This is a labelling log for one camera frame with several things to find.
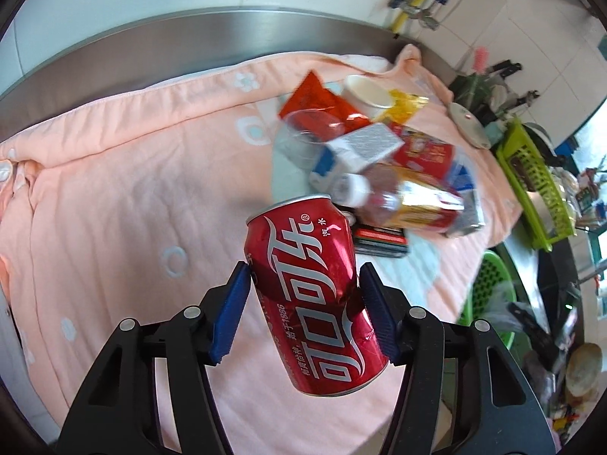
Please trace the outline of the clear plastic cup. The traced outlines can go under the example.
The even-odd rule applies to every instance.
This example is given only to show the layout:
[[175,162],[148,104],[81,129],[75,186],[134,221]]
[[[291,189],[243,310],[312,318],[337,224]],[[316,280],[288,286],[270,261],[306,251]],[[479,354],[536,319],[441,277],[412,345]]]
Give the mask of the clear plastic cup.
[[275,146],[298,168],[309,171],[325,144],[344,133],[344,123],[326,111],[305,109],[288,113],[275,136]]

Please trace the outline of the yellow plastic wrapper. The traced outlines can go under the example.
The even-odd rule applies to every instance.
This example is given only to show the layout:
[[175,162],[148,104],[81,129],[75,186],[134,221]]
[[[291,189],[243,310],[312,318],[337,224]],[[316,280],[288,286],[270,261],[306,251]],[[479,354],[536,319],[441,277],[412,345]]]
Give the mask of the yellow plastic wrapper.
[[428,97],[404,93],[399,89],[390,89],[388,94],[393,100],[393,105],[377,116],[375,122],[389,121],[405,124],[429,102]]

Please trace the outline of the tea bottle with white cap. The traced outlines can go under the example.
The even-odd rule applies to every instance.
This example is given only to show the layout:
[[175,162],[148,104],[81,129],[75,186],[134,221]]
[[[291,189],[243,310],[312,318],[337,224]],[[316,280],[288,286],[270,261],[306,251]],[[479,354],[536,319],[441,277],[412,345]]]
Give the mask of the tea bottle with white cap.
[[344,174],[331,186],[332,201],[354,210],[364,225],[444,233],[464,212],[463,199],[429,176],[397,165],[372,165]]

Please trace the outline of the white floral plate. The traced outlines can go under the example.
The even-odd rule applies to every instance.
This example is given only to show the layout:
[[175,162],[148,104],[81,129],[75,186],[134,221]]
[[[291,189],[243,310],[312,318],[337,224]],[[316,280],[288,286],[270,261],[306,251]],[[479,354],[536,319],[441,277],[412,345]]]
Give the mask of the white floral plate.
[[474,148],[489,150],[491,142],[480,121],[464,106],[458,103],[448,105],[448,116],[455,123],[461,136]]

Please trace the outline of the red snack bag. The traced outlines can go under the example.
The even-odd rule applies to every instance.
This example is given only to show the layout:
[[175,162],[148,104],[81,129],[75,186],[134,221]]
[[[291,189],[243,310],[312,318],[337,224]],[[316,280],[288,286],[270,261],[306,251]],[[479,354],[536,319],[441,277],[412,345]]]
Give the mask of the red snack bag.
[[392,155],[395,165],[445,181],[459,166],[457,148],[435,136],[391,122],[390,129],[403,145]]

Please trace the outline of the round wooden board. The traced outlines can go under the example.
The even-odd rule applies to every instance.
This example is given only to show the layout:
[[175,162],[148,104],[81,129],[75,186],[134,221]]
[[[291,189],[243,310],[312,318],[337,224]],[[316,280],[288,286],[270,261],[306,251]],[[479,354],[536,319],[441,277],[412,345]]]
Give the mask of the round wooden board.
[[603,371],[603,353],[596,343],[584,343],[569,358],[566,388],[572,397],[584,397],[594,389]]

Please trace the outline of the lime green dish rack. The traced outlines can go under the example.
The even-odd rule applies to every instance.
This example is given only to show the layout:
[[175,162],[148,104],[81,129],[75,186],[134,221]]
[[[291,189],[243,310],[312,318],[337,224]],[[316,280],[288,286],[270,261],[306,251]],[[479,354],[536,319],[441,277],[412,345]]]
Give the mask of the lime green dish rack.
[[507,123],[496,157],[523,208],[534,249],[552,246],[574,234],[565,189],[555,182],[540,151],[519,119]]

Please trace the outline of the red snack wrapper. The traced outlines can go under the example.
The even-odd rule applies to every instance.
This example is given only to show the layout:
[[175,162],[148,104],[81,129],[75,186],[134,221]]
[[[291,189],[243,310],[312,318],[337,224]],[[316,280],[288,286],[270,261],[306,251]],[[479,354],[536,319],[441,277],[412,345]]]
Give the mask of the red snack wrapper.
[[299,132],[310,133],[321,142],[371,125],[366,115],[325,88],[314,71],[310,71],[291,94],[279,117]]

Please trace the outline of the green mesh trash basket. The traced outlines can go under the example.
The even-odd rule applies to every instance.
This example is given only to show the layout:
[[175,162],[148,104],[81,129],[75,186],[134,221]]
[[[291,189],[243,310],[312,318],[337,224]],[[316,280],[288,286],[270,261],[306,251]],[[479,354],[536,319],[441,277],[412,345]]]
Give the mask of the green mesh trash basket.
[[458,323],[470,326],[476,320],[484,319],[494,326],[509,349],[516,336],[517,321],[510,311],[510,304],[515,301],[516,290],[505,263],[488,249],[469,288]]

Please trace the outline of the white paper cup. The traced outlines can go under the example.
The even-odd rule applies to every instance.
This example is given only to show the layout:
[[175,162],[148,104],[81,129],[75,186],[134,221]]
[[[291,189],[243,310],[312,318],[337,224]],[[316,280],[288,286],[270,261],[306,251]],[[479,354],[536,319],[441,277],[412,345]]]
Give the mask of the white paper cup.
[[384,87],[362,75],[350,75],[343,83],[341,97],[369,119],[377,119],[395,105]]

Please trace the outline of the red cola can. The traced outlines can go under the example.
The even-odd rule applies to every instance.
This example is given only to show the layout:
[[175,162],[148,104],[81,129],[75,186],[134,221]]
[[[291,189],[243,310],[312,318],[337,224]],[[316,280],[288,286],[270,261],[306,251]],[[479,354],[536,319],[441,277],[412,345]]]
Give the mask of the red cola can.
[[293,386],[339,397],[387,365],[357,288],[350,225],[324,194],[285,200],[247,222],[244,253]]

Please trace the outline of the pink towel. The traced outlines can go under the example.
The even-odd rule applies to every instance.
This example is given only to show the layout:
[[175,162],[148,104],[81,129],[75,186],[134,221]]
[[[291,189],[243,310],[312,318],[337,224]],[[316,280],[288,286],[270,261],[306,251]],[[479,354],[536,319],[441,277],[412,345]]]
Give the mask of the pink towel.
[[[310,71],[335,85],[368,73],[387,89],[430,96],[409,124],[475,164],[483,229],[409,232],[412,263],[400,268],[357,262],[373,262],[409,302],[457,320],[481,254],[506,239],[522,209],[493,155],[459,136],[443,105],[451,93],[418,48],[405,46],[392,66],[280,53],[106,97],[1,143],[1,287],[31,383],[59,426],[122,319],[161,322],[198,303],[244,260],[246,219],[305,194],[306,176],[287,173],[275,139],[279,101]],[[209,376],[237,454],[351,454],[388,421],[402,373],[388,367],[336,399],[298,392],[252,296],[230,355]]]

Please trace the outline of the black red cigarette box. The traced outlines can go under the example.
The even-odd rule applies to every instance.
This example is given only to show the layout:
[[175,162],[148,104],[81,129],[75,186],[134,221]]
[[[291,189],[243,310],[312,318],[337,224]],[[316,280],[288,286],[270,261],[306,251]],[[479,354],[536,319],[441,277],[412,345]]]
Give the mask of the black red cigarette box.
[[409,253],[409,242],[404,229],[373,227],[363,224],[353,228],[357,253],[386,258],[401,258]]

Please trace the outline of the white blue milk carton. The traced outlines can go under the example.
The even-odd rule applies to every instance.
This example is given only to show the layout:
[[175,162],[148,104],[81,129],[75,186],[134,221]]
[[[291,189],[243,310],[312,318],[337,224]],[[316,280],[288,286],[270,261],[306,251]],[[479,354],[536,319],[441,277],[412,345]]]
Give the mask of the white blue milk carton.
[[327,142],[309,174],[310,185],[328,193],[344,174],[359,174],[371,165],[391,157],[404,142],[384,123],[356,129]]

